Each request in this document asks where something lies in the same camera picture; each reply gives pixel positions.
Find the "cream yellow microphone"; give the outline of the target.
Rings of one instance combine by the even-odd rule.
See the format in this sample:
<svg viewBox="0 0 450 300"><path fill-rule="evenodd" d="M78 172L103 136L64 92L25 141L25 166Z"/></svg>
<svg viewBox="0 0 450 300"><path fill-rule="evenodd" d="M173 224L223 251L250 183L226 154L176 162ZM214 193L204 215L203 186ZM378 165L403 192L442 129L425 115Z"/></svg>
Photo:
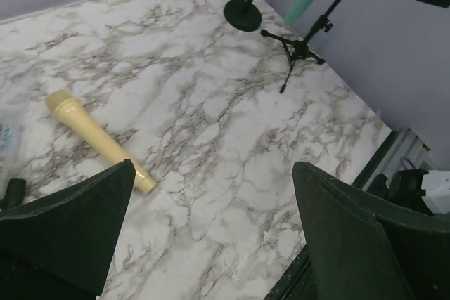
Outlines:
<svg viewBox="0 0 450 300"><path fill-rule="evenodd" d="M62 124L71 128L110 164L130 159L136 174L134 186L148 194L156 182L148 172L126 150L122 148L84 109L71 93L58 90L45 100L47 108Z"/></svg>

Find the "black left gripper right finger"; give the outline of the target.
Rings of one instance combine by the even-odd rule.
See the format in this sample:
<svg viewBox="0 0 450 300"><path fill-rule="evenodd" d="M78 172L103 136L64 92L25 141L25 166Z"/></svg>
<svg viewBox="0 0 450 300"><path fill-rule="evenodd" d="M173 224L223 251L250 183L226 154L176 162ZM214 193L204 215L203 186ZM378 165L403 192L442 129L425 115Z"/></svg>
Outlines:
<svg viewBox="0 0 450 300"><path fill-rule="evenodd" d="M320 299L448 299L449 220L292 168Z"/></svg>

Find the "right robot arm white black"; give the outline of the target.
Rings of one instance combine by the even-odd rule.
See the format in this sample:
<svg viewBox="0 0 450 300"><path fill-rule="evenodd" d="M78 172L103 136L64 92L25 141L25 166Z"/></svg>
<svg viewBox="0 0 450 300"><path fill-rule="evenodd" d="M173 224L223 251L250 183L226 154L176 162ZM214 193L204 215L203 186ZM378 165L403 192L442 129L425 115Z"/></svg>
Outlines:
<svg viewBox="0 0 450 300"><path fill-rule="evenodd" d="M449 0L416 0L424 4L449 7ZM408 157L400 157L401 167L387 175L379 173L366 192L416 212L435 215L449 213L449 172L417 167Z"/></svg>

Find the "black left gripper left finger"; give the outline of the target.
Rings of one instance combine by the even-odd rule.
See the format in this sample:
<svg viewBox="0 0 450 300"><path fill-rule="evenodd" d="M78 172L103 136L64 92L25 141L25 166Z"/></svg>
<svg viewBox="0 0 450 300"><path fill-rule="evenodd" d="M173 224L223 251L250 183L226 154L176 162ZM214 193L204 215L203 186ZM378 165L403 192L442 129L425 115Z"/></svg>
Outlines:
<svg viewBox="0 0 450 300"><path fill-rule="evenodd" d="M2 211L1 296L101 296L135 173L126 159L75 185Z"/></svg>

